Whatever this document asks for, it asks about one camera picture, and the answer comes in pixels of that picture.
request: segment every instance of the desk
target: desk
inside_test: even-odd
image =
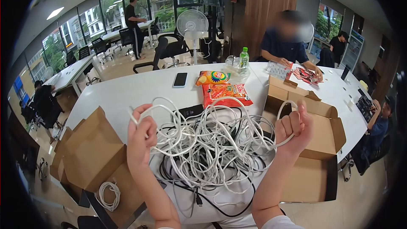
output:
[[[162,69],[147,73],[133,74],[102,82],[98,85],[88,86],[84,89],[74,105],[66,122],[66,126],[74,129],[80,120],[86,119],[98,106],[101,106],[105,111],[107,120],[120,137],[121,141],[126,144],[127,126],[130,119],[127,112],[128,106],[135,108],[145,103],[151,103],[152,99],[157,96],[169,98],[177,105],[178,108],[185,108],[196,104],[201,104],[203,101],[202,89],[201,87],[195,86],[199,72],[202,70],[221,71],[223,66],[224,64],[205,64]],[[268,83],[268,74],[265,71],[266,66],[267,63],[250,63],[250,76],[245,83],[247,94],[253,101],[252,105],[246,107],[249,114],[262,114],[265,99],[268,93],[268,88],[266,87],[266,84]],[[322,69],[326,75],[329,74],[329,69]],[[189,75],[186,86],[182,89],[173,89],[173,80],[176,74],[180,72],[187,72]],[[346,152],[349,152],[353,146],[356,145],[357,141],[366,130],[367,124],[364,122],[362,115],[360,114],[359,110],[356,109],[356,107],[354,107],[353,112],[350,112],[346,104],[341,99],[335,99],[339,95],[345,96],[345,91],[333,90],[334,88],[341,88],[341,84],[337,80],[341,80],[340,73],[341,70],[337,71],[337,69],[334,69],[333,74],[328,76],[328,79],[331,80],[321,84],[318,90],[313,90],[320,98],[323,99],[324,102],[335,105],[338,109],[339,116],[342,118],[347,137],[347,142],[345,144],[346,149],[343,148],[344,151],[341,155],[343,158],[345,155],[345,150]],[[348,89],[349,86],[351,87],[352,85],[354,85],[353,80],[351,84],[346,84],[345,86]],[[299,82],[298,86],[305,89],[312,88],[306,83],[302,83],[302,81]],[[323,92],[322,90],[325,90],[326,87],[329,87],[329,90]],[[156,101],[156,103],[160,103],[171,108],[171,105],[165,100]],[[165,122],[170,122],[170,116],[167,113],[154,113],[154,119],[158,125]],[[270,162],[270,159],[270,157],[265,158],[265,162]],[[161,156],[159,155],[156,155],[151,161],[150,167],[156,175],[158,175],[160,161]],[[256,187],[260,184],[263,176],[263,173],[258,173],[255,175],[253,183]],[[231,185],[230,187],[238,191],[247,188],[249,184],[250,183],[247,181]],[[181,209],[189,214],[191,211],[190,207],[193,195],[191,192],[178,187],[176,187],[175,190]],[[253,196],[253,190],[251,188],[247,190],[245,194],[233,194],[227,191],[224,187],[219,187],[216,190],[221,192],[216,197],[217,202],[230,202],[231,200],[236,203],[242,202],[237,205],[225,205],[221,207],[225,213],[231,215],[241,212],[247,206]],[[176,201],[173,187],[168,186],[165,188],[165,191],[175,203]],[[248,209],[242,214],[242,216],[249,214],[250,212],[251,210]],[[204,203],[202,207],[195,207],[194,214],[189,219],[186,219],[179,211],[178,214],[180,216],[181,223],[184,224],[206,223],[210,221],[228,219],[228,217],[222,215],[207,203]]]
[[[151,23],[153,23],[154,20],[151,21],[147,21],[146,23],[142,22],[142,23],[138,23],[138,27],[143,30],[143,29],[148,29],[149,30],[149,39],[150,39],[150,48],[151,45],[153,44],[153,37],[151,36]],[[120,34],[119,34],[119,30],[113,31],[111,33],[105,34],[104,36],[102,36],[102,39],[104,41],[117,41],[120,40]],[[90,49],[93,48],[93,44],[92,42],[89,42],[87,44],[87,46],[89,46]]]
[[[85,68],[87,68],[90,64],[93,65],[95,68],[96,72],[98,73],[100,79],[103,79],[102,74],[99,71],[98,66],[95,64],[93,57],[95,55],[92,54],[84,59],[81,59],[72,65],[62,69],[61,77],[58,80],[57,83],[55,83],[55,89],[53,90],[53,93],[56,93],[64,88],[67,88],[69,86],[73,86],[76,94],[78,97],[81,95],[81,92],[79,91],[78,84],[76,84],[76,80],[79,78],[80,74],[84,71]],[[54,75],[51,79],[47,80],[44,84],[49,85],[50,82],[52,82],[53,78],[55,78],[56,75]]]

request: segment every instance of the red snack bag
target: red snack bag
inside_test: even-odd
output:
[[[206,108],[209,104],[212,104],[214,100],[223,97],[233,97],[238,99],[244,106],[252,105],[253,102],[250,100],[246,93],[243,84],[223,84],[223,85],[213,85],[207,84],[202,85],[203,90],[203,107]],[[219,100],[215,105],[225,105],[228,107],[241,107],[241,105],[232,100],[224,99]]]

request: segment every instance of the stand fan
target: stand fan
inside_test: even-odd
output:
[[[209,21],[206,16],[198,10],[186,10],[177,18],[178,32],[184,37],[191,39],[194,49],[194,65],[197,60],[197,40],[205,36],[208,31]]]

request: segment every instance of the lay's chip bag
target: lay's chip bag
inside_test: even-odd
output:
[[[218,71],[201,71],[195,85],[202,84],[229,84],[230,74]]]

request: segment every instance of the white table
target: white table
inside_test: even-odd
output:
[[[143,30],[143,29],[148,29],[148,30],[149,30],[150,48],[151,48],[151,45],[153,44],[153,37],[152,37],[152,35],[151,35],[151,23],[153,23],[153,22],[154,22],[154,20],[147,21],[147,22],[142,22],[142,23],[138,23],[138,24],[137,24],[138,27],[139,27],[141,30]],[[105,34],[104,36],[102,36],[102,39],[103,39],[104,41],[120,39],[119,30],[116,30],[116,31],[110,32],[110,33],[108,33],[108,34]],[[89,43],[87,44],[87,46],[89,46],[90,49],[93,48],[92,42],[89,42]]]
[[[267,63],[250,63],[250,67],[257,75],[261,83],[266,85],[269,77],[267,71],[265,70]],[[293,69],[296,67],[302,66],[299,64],[294,64]],[[341,79],[343,70],[328,67],[319,68],[324,72],[324,82],[320,83],[318,87],[303,82],[302,80],[298,80],[293,74],[291,75],[290,80],[298,83],[299,88],[312,90],[322,102],[335,106],[335,108],[338,110],[338,116],[342,120],[343,129],[345,130],[346,135],[346,143],[337,153],[339,163],[346,155],[349,154],[349,152],[368,129],[368,124],[356,105],[354,105],[352,109],[349,109],[347,103],[351,97],[355,103],[358,101],[358,99],[361,97],[361,94],[358,91],[359,88],[364,91],[369,99],[371,99],[371,97],[352,73],[349,72],[346,76],[346,80],[349,80],[350,82],[345,82]]]
[[[151,103],[152,99],[157,96],[171,99],[179,109],[201,104],[203,101],[202,89],[201,87],[195,86],[199,72],[201,70],[221,71],[223,66],[224,64],[205,64],[162,69],[147,73],[133,74],[102,82],[98,85],[88,86],[84,89],[78,101],[74,105],[66,122],[66,126],[73,129],[80,122],[80,120],[86,119],[98,106],[101,106],[105,111],[107,120],[120,137],[121,141],[126,144],[127,125],[130,119],[127,112],[128,106],[135,108],[145,103]],[[266,84],[268,83],[268,74],[265,71],[266,66],[267,63],[250,63],[251,74],[245,83],[245,89],[254,104],[247,106],[249,114],[262,114],[265,99],[268,93],[268,88],[266,87]],[[366,130],[366,123],[363,121],[363,117],[356,107],[354,107],[353,112],[350,112],[341,99],[338,99],[338,102],[334,100],[334,98],[340,95],[345,96],[346,93],[345,91],[333,90],[334,88],[341,88],[341,83],[339,80],[342,80],[338,74],[340,71],[337,73],[337,70],[334,69],[333,74],[329,74],[328,69],[322,69],[326,73],[325,75],[329,81],[321,84],[319,90],[313,90],[321,99],[323,99],[324,102],[333,104],[338,109],[338,114],[342,118],[347,137],[347,142],[345,144],[346,149],[343,148],[343,154],[340,155],[343,157],[345,152],[348,153],[363,135],[363,132]],[[179,72],[188,73],[187,83],[185,88],[174,89],[172,88],[173,80],[176,74]],[[302,83],[302,81],[298,83],[298,86],[301,88],[311,89],[310,87],[306,86],[306,83]],[[346,84],[345,87],[353,92],[355,88],[349,89],[349,87],[352,87],[352,85],[355,85],[354,80],[352,80],[351,85]],[[165,100],[156,101],[155,103],[164,104],[171,108],[170,104]],[[170,116],[167,113],[155,112],[154,119],[157,124],[160,125],[162,123],[169,122]],[[151,169],[157,175],[160,161],[161,157],[155,156],[151,162]],[[255,175],[253,183],[256,187],[261,182],[263,175],[264,174]],[[247,181],[241,182],[240,184],[232,184],[230,187],[238,191],[247,188],[249,184],[250,183]],[[190,191],[183,190],[178,187],[176,187],[175,190],[177,192],[181,209],[184,211],[184,213],[189,214],[191,211],[190,208],[193,195]],[[165,191],[171,200],[176,203],[173,187],[170,184],[165,188]],[[237,205],[221,206],[221,209],[225,213],[231,215],[242,211],[248,205],[253,196],[252,188],[249,189],[245,194],[240,195],[232,194],[223,187],[218,187],[216,191],[221,192],[216,197],[217,202],[230,202],[231,200],[233,200],[235,203],[242,202]],[[251,210],[248,209],[242,214],[242,216],[249,214],[250,212]],[[204,205],[202,207],[195,206],[194,214],[189,219],[186,219],[180,212],[178,213],[181,223],[184,224],[206,223],[228,218],[207,204],[206,201],[204,201]]]
[[[81,75],[81,73],[90,65],[92,64],[94,69],[96,70],[96,72],[99,75],[99,78],[103,79],[103,76],[101,74],[101,72],[99,71],[99,68],[97,66],[97,64],[94,62],[93,57],[95,55],[92,54],[84,59],[81,59],[75,63],[73,63],[72,65],[62,69],[61,73],[61,77],[58,80],[57,83],[54,84],[55,89],[53,90],[53,93],[60,91],[62,89],[65,89],[69,86],[73,86],[76,94],[78,95],[78,97],[81,95],[81,92],[79,90],[78,84],[76,83],[76,80],[79,78],[79,76]],[[49,85],[49,83],[52,82],[53,78],[55,78],[57,75],[54,75],[51,79],[47,80],[44,84],[45,85]]]

